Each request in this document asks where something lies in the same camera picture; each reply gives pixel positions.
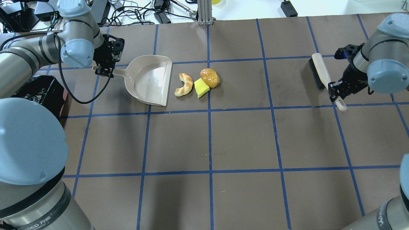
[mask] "yellow round object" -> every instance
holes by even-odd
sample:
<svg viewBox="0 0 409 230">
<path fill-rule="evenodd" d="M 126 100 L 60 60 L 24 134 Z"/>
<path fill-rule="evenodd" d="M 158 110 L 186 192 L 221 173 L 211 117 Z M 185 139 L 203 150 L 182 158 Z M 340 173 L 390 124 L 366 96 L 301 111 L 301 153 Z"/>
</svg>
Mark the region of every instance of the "yellow round object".
<svg viewBox="0 0 409 230">
<path fill-rule="evenodd" d="M 213 69 L 203 69 L 200 72 L 200 77 L 210 88 L 214 88 L 220 83 L 220 78 Z"/>
</svg>

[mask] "brush handle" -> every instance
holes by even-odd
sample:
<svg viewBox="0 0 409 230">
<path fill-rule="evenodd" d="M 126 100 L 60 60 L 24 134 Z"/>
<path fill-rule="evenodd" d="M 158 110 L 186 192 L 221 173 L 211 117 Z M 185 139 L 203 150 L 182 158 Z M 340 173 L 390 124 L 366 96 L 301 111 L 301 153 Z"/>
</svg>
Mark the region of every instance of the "brush handle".
<svg viewBox="0 0 409 230">
<path fill-rule="evenodd" d="M 319 79 L 324 84 L 325 88 L 328 90 L 328 83 L 331 82 L 330 74 L 328 73 L 327 67 L 325 66 L 324 59 L 320 53 L 315 53 L 312 56 L 312 61 L 314 62 L 315 69 L 317 70 Z M 342 98 L 337 98 L 335 101 L 335 105 L 337 105 L 340 111 L 346 111 L 347 107 Z"/>
</svg>

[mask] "metal post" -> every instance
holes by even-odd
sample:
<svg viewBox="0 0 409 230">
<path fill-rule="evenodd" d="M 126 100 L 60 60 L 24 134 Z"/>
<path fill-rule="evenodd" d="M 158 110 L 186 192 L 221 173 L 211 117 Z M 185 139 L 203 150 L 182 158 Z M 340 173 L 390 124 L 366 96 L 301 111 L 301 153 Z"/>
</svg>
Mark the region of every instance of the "metal post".
<svg viewBox="0 0 409 230">
<path fill-rule="evenodd" d="M 198 0 L 199 25 L 213 25 L 211 0 Z"/>
</svg>

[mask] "light blue cap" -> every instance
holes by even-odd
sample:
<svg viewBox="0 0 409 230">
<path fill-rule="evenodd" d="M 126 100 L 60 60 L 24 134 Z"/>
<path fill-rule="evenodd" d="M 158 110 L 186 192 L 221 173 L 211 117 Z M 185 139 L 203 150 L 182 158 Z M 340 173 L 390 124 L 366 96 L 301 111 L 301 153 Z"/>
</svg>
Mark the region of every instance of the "light blue cap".
<svg viewBox="0 0 409 230">
<path fill-rule="evenodd" d="M 378 30 L 398 38 L 409 39 L 409 14 L 395 13 L 388 15 Z"/>
<path fill-rule="evenodd" d="M 55 116 L 23 98 L 0 99 L 0 181 L 36 185 L 65 166 L 68 146 Z"/>
<path fill-rule="evenodd" d="M 403 156 L 399 174 L 402 191 L 409 198 L 409 154 Z"/>
<path fill-rule="evenodd" d="M 73 68 L 86 68 L 94 57 L 94 45 L 85 39 L 73 39 L 61 47 L 61 60 Z"/>
<path fill-rule="evenodd" d="M 391 59 L 374 61 L 366 73 L 368 85 L 375 92 L 396 93 L 409 85 L 409 69 L 399 61 Z"/>
<path fill-rule="evenodd" d="M 57 9 L 63 18 L 78 17 L 91 10 L 85 0 L 58 0 Z"/>
</svg>

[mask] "brush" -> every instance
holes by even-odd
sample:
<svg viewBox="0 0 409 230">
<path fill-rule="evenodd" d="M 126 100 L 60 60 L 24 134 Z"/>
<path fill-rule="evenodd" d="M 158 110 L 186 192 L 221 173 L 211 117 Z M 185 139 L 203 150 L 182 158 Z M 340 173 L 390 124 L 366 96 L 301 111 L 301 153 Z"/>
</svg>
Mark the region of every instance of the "brush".
<svg viewBox="0 0 409 230">
<path fill-rule="evenodd" d="M 315 53 L 311 56 L 308 61 L 314 76 L 315 83 L 319 89 L 326 88 L 328 90 L 328 83 L 331 82 L 330 74 L 328 73 L 327 67 L 325 66 L 324 60 L 320 53 Z M 346 111 L 347 107 L 341 97 L 335 100 L 340 111 Z"/>
</svg>

